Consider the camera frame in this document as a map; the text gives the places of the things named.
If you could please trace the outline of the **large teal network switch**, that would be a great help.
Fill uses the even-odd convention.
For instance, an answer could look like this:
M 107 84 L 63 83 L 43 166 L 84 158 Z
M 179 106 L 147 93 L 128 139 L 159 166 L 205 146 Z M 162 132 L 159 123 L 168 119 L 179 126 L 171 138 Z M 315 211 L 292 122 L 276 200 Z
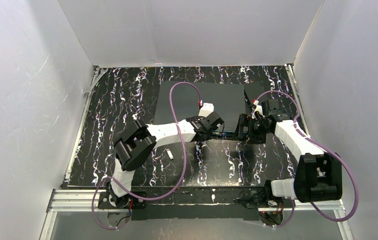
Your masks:
M 169 104 L 169 91 L 175 81 L 163 81 L 159 88 L 158 102 L 153 124 L 169 124 L 174 121 Z M 244 87 L 241 84 L 195 82 L 204 103 L 214 105 L 214 111 L 224 120 L 226 133 L 236 130 L 239 115 L 245 113 Z M 199 113 L 199 97 L 196 89 L 180 84 L 172 92 L 177 120 L 193 117 Z

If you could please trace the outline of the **small silver plug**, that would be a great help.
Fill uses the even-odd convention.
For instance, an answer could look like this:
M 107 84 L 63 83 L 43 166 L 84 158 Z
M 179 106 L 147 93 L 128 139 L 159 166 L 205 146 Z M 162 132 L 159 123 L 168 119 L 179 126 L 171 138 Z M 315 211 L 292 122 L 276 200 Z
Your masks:
M 174 159 L 174 157 L 173 157 L 173 155 L 172 155 L 171 150 L 167 148 L 167 149 L 166 149 L 166 152 L 167 152 L 167 155 L 168 155 L 169 159 L 172 161 L 172 160 Z

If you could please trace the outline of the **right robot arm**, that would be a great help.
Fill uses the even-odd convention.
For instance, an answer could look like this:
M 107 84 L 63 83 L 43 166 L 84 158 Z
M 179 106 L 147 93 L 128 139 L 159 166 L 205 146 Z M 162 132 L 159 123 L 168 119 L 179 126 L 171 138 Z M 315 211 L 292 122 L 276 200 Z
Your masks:
M 296 158 L 293 178 L 267 180 L 263 199 L 298 200 L 302 203 L 335 201 L 342 196 L 342 166 L 329 152 L 311 143 L 294 117 L 284 113 L 277 100 L 254 101 L 251 115 L 240 114 L 233 140 L 265 144 L 273 134 Z

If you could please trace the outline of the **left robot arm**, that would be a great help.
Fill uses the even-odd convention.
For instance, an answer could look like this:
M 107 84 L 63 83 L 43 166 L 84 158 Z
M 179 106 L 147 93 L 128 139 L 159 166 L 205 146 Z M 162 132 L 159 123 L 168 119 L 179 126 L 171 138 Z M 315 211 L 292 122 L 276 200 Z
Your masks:
M 127 195 L 135 170 L 146 162 L 154 149 L 181 142 L 207 141 L 212 139 L 214 131 L 223 126 L 224 120 L 214 111 L 208 116 L 193 116 L 177 123 L 160 125 L 134 120 L 114 143 L 115 169 L 110 192 L 117 198 Z

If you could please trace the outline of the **metal wrench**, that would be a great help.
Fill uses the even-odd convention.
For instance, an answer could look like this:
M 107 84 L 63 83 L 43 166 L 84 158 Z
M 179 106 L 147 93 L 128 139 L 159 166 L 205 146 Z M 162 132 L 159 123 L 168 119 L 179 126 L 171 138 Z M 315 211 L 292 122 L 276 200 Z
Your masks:
M 90 96 L 92 94 L 95 86 L 98 84 L 98 82 L 103 77 L 103 75 L 106 74 L 107 72 L 108 72 L 107 68 L 99 68 L 99 67 L 96 68 L 95 71 L 94 71 L 94 75 L 93 75 L 91 84 L 90 84 L 89 88 L 86 89 L 83 92 L 83 96 Z

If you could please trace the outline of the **small black network switch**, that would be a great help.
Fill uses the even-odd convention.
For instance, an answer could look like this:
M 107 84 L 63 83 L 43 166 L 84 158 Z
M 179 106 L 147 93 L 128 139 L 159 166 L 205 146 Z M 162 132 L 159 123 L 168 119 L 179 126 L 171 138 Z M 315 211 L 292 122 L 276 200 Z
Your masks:
M 243 89 L 245 100 L 245 113 L 247 115 L 250 115 L 252 113 L 253 101 L 256 100 L 266 90 L 264 89 L 263 84 L 260 81 L 245 83 L 243 85 Z

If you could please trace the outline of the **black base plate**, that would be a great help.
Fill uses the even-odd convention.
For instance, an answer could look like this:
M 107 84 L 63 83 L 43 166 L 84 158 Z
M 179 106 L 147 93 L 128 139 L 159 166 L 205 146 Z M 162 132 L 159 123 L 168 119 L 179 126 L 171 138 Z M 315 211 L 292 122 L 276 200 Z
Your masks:
M 273 197 L 264 187 L 180 187 L 169 196 L 146 201 L 169 191 L 168 187 L 136 187 L 133 195 L 113 195 L 111 187 L 100 193 L 97 210 L 126 212 L 135 221 L 156 219 L 242 219 L 280 224 L 292 202 Z

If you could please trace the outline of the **aluminium front rail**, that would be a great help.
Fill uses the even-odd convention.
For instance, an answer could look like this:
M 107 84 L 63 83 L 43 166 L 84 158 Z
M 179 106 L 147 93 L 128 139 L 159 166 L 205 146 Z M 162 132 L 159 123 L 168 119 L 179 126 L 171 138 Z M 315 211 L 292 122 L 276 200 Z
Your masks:
M 123 209 L 145 209 L 147 206 L 235 206 L 240 204 L 250 209 L 272 211 L 276 206 L 254 198 L 261 187 L 182 187 L 168 197 L 155 201 L 145 201 L 126 195 L 114 201 L 101 188 L 54 190 L 48 205 L 49 211 L 119 211 Z

